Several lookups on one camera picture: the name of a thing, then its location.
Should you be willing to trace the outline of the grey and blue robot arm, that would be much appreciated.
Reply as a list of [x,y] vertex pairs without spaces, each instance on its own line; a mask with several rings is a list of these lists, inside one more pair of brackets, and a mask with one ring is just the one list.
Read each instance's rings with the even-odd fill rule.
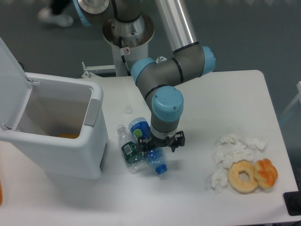
[[83,24],[101,25],[111,45],[115,72],[131,76],[150,112],[150,136],[137,141],[139,152],[157,147],[172,150],[185,144],[177,127],[183,112],[183,95],[177,85],[208,74],[215,68],[209,47],[200,46],[183,0],[157,0],[155,4],[173,57],[156,62],[148,57],[154,34],[152,19],[138,0],[76,0]]

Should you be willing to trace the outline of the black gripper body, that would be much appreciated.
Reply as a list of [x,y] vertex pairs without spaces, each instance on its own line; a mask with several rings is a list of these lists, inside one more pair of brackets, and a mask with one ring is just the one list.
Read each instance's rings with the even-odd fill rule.
[[177,146],[174,144],[174,141],[175,141],[175,135],[172,137],[167,136],[164,139],[161,139],[152,134],[149,139],[149,146],[151,146],[152,148],[156,148],[156,147],[177,148]]

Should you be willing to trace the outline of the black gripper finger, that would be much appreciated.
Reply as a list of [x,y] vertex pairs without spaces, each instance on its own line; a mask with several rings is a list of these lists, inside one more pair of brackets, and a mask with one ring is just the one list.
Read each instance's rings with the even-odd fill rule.
[[153,149],[153,143],[143,136],[137,139],[137,150],[143,154]]
[[185,135],[183,131],[176,132],[173,142],[171,143],[171,150],[175,152],[178,147],[185,146]]

